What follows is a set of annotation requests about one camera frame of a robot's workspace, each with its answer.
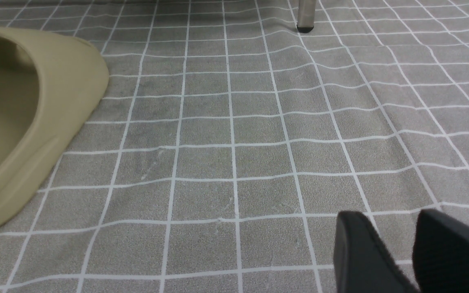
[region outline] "slipper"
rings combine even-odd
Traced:
[[[83,39],[0,28],[0,225],[35,194],[109,78]]]

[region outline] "gray floor mat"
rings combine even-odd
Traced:
[[[333,293],[338,211],[409,275],[421,208],[469,224],[469,0],[322,0],[301,36],[294,0],[88,4],[0,0],[112,74],[0,292]]]

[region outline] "chair leg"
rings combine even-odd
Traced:
[[[298,32],[308,33],[314,28],[314,14],[316,11],[316,0],[300,0],[298,6]]]

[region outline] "floor mat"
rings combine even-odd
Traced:
[[[335,217],[411,275],[415,221],[469,224],[469,0],[0,0],[95,44],[110,86],[0,228],[0,293],[335,292]]]

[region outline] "slide sandal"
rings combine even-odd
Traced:
[[[109,78],[87,41],[0,28],[0,225],[35,194]]]

